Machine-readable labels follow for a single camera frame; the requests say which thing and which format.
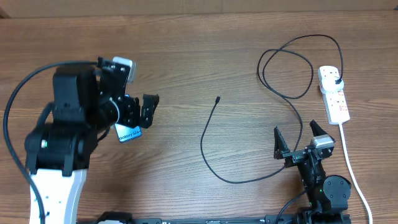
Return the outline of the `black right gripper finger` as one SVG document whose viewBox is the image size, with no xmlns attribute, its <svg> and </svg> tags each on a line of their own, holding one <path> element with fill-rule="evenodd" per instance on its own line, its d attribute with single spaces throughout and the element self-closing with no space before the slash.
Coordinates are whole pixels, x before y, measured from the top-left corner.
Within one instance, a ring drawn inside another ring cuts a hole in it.
<svg viewBox="0 0 398 224">
<path fill-rule="evenodd" d="M 289 153 L 290 149 L 288 148 L 287 143 L 285 142 L 278 127 L 274 128 L 274 139 L 274 159 L 283 159 L 284 154 Z"/>
<path fill-rule="evenodd" d="M 310 127 L 312 129 L 312 133 L 314 137 L 317 136 L 322 136 L 326 134 L 326 131 L 324 131 L 315 120 L 311 120 L 310 122 Z"/>
</svg>

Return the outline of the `blue Galaxy smartphone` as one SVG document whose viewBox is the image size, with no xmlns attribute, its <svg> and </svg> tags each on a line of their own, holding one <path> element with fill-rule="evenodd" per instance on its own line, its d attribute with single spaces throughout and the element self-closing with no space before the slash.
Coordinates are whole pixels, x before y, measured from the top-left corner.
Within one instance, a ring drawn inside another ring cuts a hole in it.
<svg viewBox="0 0 398 224">
<path fill-rule="evenodd" d="M 127 142 L 142 136 L 139 127 L 141 106 L 139 98 L 124 95 L 121 101 L 118 101 L 119 119 L 115 124 L 116 133 L 119 142 Z"/>
</svg>

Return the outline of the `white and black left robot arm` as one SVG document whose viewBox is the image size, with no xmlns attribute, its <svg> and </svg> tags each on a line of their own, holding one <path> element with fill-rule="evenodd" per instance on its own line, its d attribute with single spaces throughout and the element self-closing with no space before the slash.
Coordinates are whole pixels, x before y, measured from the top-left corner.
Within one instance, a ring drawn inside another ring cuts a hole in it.
<svg viewBox="0 0 398 224">
<path fill-rule="evenodd" d="M 90 157 L 99 142 L 111 128 L 126 142 L 152 125 L 159 96 L 126 94 L 135 67 L 121 57 L 55 66 L 54 99 L 24 143 L 33 181 L 31 223 L 75 223 Z"/>
</svg>

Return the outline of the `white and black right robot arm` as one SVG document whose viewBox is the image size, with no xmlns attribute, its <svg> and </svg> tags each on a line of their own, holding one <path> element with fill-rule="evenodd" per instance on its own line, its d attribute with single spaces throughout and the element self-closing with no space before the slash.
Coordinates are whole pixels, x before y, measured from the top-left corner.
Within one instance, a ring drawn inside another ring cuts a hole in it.
<svg viewBox="0 0 398 224">
<path fill-rule="evenodd" d="M 345 215 L 351 195 L 351 182 L 341 175 L 326 175 L 322 160 L 332 155 L 335 146 L 333 139 L 315 121 L 310 122 L 313 139 L 305 149 L 291 151 L 282 133 L 274 128 L 274 158 L 283 159 L 284 167 L 296 167 L 300 173 L 304 190 L 287 202 L 278 215 L 265 216 L 266 223 L 313 223 L 349 224 Z M 293 215 L 284 215 L 286 208 L 307 195 L 309 206 L 300 208 Z"/>
</svg>

